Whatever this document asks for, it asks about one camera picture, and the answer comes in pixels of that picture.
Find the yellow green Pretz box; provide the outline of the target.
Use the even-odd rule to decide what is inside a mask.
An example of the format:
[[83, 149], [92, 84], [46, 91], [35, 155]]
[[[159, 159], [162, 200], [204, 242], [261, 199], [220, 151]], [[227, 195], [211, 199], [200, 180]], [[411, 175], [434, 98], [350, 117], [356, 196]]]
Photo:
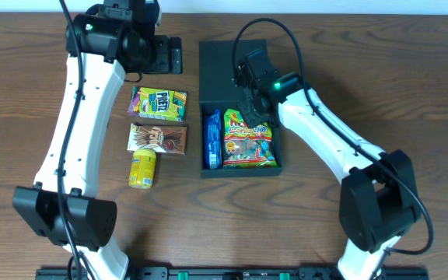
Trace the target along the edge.
[[135, 117], [182, 122], [186, 103], [187, 92], [136, 86], [128, 113]]

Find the dark green flip-lid box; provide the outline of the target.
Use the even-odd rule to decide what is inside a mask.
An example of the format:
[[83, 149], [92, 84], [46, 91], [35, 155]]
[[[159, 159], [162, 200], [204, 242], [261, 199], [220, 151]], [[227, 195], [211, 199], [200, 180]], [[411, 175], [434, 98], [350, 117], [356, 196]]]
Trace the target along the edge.
[[[231, 65], [231, 40], [201, 41], [199, 43], [199, 108], [200, 125], [205, 118], [216, 109], [225, 113], [228, 109], [236, 109], [244, 98], [243, 89], [236, 87]], [[211, 170], [205, 163], [205, 138], [201, 137], [201, 177], [272, 177], [282, 172], [281, 130], [272, 132], [273, 155], [276, 167], [258, 167], [250, 169], [217, 169]]]

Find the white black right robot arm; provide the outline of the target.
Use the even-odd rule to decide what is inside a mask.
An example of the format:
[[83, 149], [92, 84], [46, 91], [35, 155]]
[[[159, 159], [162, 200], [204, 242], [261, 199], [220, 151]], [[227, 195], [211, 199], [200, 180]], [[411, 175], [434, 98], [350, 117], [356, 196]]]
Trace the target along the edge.
[[348, 237], [337, 264], [341, 278], [413, 278], [409, 271], [383, 266], [422, 215], [408, 156], [401, 150], [387, 153], [355, 133], [300, 74], [280, 75], [264, 49], [242, 57], [235, 76], [245, 92], [238, 108], [247, 125], [283, 125], [326, 163], [340, 183], [339, 220]]

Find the green gummy worms bag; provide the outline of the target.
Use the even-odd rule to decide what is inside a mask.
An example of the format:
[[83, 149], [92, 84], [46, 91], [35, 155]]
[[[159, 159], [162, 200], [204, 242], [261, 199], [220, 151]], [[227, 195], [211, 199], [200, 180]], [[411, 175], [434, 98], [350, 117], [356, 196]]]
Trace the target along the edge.
[[247, 127], [238, 110], [224, 113], [224, 169], [277, 167], [272, 149], [272, 130], [267, 123]]

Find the blue cookie package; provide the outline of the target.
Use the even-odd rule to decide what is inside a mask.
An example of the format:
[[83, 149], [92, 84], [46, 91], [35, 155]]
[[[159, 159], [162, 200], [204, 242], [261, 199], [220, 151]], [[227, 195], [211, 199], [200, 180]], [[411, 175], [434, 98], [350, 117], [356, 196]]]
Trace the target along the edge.
[[222, 168], [222, 118], [221, 110], [215, 109], [204, 118], [203, 158], [204, 168], [217, 170]]

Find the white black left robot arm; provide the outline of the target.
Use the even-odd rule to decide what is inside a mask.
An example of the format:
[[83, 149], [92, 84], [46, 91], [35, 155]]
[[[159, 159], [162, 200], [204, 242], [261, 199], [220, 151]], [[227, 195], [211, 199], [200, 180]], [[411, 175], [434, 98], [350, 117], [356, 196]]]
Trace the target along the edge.
[[32, 187], [14, 209], [38, 235], [69, 250], [66, 278], [123, 279], [128, 256], [114, 239], [117, 205], [101, 200], [99, 164], [114, 101], [129, 73], [179, 74], [178, 37], [158, 35], [156, 1], [105, 1], [67, 18], [65, 94]]

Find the yellow candy canister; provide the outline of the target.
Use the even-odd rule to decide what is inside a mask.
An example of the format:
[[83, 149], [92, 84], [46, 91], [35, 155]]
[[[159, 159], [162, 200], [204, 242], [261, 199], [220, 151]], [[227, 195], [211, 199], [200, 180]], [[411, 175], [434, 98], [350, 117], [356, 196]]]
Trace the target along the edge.
[[137, 149], [133, 152], [128, 177], [130, 187], [149, 189], [153, 186], [156, 169], [156, 153], [151, 149]]

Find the brown Pocky box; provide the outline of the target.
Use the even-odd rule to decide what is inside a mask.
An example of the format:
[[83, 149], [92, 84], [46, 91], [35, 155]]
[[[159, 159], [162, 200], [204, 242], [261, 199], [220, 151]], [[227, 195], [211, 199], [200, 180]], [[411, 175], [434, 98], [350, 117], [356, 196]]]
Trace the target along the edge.
[[185, 154], [187, 128], [184, 126], [131, 124], [127, 150], [151, 149], [157, 153]]

